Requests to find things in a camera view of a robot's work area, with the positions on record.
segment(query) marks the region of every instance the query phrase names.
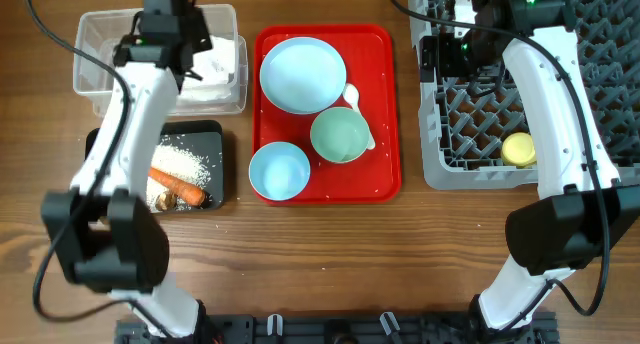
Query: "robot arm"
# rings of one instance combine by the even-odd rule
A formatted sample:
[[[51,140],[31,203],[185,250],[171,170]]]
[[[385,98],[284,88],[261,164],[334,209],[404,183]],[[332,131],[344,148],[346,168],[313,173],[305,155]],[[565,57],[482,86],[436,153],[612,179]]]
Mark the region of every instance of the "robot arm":
[[[107,175],[89,193],[124,110],[125,92],[117,85],[70,191],[48,193],[42,218],[54,238],[72,220],[70,213],[80,198],[92,196],[87,212],[72,223],[73,229],[65,232],[56,247],[67,280],[135,302],[134,313],[148,324],[152,335],[167,333],[185,338],[184,343],[196,342],[197,332],[210,323],[204,307],[176,288],[175,278],[167,274],[168,239],[143,198],[154,149],[184,78],[199,78],[191,72],[193,54],[211,49],[212,44],[202,11],[189,0],[144,0],[134,29],[138,20],[140,33],[134,30],[124,36],[114,51],[116,71],[128,86],[131,104]],[[88,225],[102,216],[109,220],[109,231]]]
[[[484,332],[478,337],[492,337],[490,333],[508,327],[513,329],[511,333],[501,333],[508,339],[531,322],[535,308],[550,293],[550,281],[566,279],[605,250],[601,217],[594,209],[596,186],[586,165],[583,129],[597,163],[595,177],[606,197],[611,246],[637,218],[638,205],[628,200],[640,192],[638,187],[619,187],[618,171],[600,140],[578,65],[575,15],[568,1],[471,2],[456,4],[456,16],[460,12],[461,17],[469,17],[468,6],[472,5],[478,11],[476,24],[521,33],[540,44],[568,73],[580,101],[577,109],[550,60],[518,39],[480,30],[470,31],[462,39],[453,35],[440,38],[447,44],[439,45],[439,67],[444,76],[467,76],[499,58],[504,60],[520,92],[536,148],[540,201],[507,219],[511,255],[494,283],[474,298],[470,310]],[[582,125],[576,110],[582,112]]]

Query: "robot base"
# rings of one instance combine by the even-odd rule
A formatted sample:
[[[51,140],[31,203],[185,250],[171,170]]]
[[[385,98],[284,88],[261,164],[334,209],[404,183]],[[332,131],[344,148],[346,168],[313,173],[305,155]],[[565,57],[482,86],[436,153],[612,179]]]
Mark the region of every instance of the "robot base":
[[[209,316],[213,324],[224,333],[224,342],[208,339],[207,344],[476,344],[469,340],[465,329],[468,314],[463,312],[429,313],[422,316],[398,317],[399,331],[381,324],[380,318],[287,318],[274,315],[269,319],[252,316]],[[534,314],[528,331],[518,340],[494,343],[558,344],[558,323],[555,313]],[[183,343],[182,340],[165,341],[149,335],[142,322],[119,322],[115,344]]]

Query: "light blue plate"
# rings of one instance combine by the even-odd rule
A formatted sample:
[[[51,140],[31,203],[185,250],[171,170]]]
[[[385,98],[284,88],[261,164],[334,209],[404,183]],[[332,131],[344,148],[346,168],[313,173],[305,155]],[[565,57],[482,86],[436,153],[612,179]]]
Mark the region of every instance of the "light blue plate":
[[[295,197],[307,186],[310,176],[309,159],[291,143],[267,144],[256,152],[249,164],[251,186],[270,200]]]
[[[346,83],[347,69],[340,54],[315,38],[283,41],[271,49],[260,68],[260,86],[267,99],[292,114],[313,114],[330,107]]]

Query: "wood grain surface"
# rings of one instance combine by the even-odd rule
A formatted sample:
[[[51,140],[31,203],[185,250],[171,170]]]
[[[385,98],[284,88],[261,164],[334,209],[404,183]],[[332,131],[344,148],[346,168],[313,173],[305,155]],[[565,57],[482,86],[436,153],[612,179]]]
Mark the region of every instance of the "wood grain surface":
[[[34,2],[51,29],[72,42],[83,13],[140,6],[140,0]],[[232,4],[250,53],[258,33],[271,25],[376,23],[388,30],[404,185],[385,205],[268,207],[246,175],[251,105],[241,115],[216,118],[234,143],[228,202],[215,212],[162,217],[179,285],[215,314],[464,310],[508,255],[505,217],[537,195],[534,186],[443,192],[426,185],[408,18],[388,0],[199,2]],[[34,273],[49,243],[40,202],[45,191],[67,188],[83,159],[85,136],[100,124],[89,101],[73,92],[72,62],[71,54],[36,30],[24,0],[0,0],[0,343],[111,343],[115,320],[127,315],[117,308],[81,323],[52,325],[31,307]],[[585,305],[597,273],[593,263],[568,280]],[[639,281],[635,226],[613,251],[609,287],[594,318],[575,314],[558,292],[543,307],[558,312],[564,343],[637,343]],[[67,285],[57,262],[50,268],[44,302],[51,311],[75,312],[105,299]]]

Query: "clear plastic container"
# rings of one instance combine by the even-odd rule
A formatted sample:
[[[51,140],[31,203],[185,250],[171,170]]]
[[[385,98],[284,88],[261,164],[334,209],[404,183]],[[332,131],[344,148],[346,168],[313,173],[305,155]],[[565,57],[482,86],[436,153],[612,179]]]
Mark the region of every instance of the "clear plastic container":
[[[246,104],[249,70],[247,46],[244,39],[238,36],[235,9],[227,4],[200,7],[204,12],[210,35],[233,41],[235,67],[229,70],[229,80],[224,84],[197,87],[185,85],[171,115],[238,114],[244,110]],[[76,47],[113,65],[113,49],[122,37],[129,33],[133,16],[140,10],[125,9],[84,14],[80,18]],[[102,117],[111,100],[113,78],[93,63],[75,56],[73,89],[79,95],[89,98],[93,103],[93,111]]]

